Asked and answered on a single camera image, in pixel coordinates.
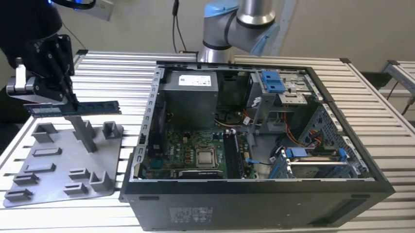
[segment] barcode sticker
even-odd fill
[[[246,116],[244,121],[243,121],[244,125],[248,125],[250,121],[251,121],[251,118]]]
[[[179,86],[212,86],[207,75],[180,75]]]

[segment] metal slat surface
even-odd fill
[[[407,233],[415,231],[415,145],[414,133],[367,88],[362,77],[351,72],[339,59],[236,56],[244,64],[292,65],[314,67],[335,101],[346,114],[379,167],[386,172],[396,193],[376,204],[340,228],[295,230],[255,230],[224,232],[352,232]],[[92,125],[107,120],[124,125],[123,149],[117,166],[116,186],[120,187],[132,147],[137,142],[147,104],[152,71],[157,60],[195,61],[192,54],[128,53],[91,51],[72,78],[75,93],[81,101],[117,100],[121,116],[88,116]],[[12,178],[33,144],[29,136],[35,123],[53,122],[57,129],[71,128],[63,118],[31,119],[0,157],[0,201]],[[141,232],[137,219],[125,203],[117,201],[119,192],[96,199],[73,200],[4,209],[0,206],[0,230],[24,229],[28,233],[48,232]]]

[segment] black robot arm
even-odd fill
[[[52,0],[57,4],[91,9],[88,4]],[[72,91],[72,47],[59,12],[48,0],[12,0],[3,3],[0,48],[16,76],[7,86],[9,96],[37,103],[27,109],[35,117],[120,113],[117,102],[80,103]]]

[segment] motherboard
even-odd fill
[[[224,133],[179,132],[167,133],[163,156],[149,159],[148,179],[228,179],[230,163],[243,167],[239,178],[255,178],[252,165],[244,162],[250,158],[247,136],[242,133],[232,140],[235,151],[226,155]]]

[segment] white sticker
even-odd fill
[[[296,86],[292,83],[287,83],[288,88],[296,88]]]
[[[246,117],[246,119],[243,121],[244,125],[248,125],[250,121],[251,121],[251,118]]]
[[[180,75],[179,86],[212,86],[207,75]]]
[[[33,108],[33,113],[60,113],[59,108]]]

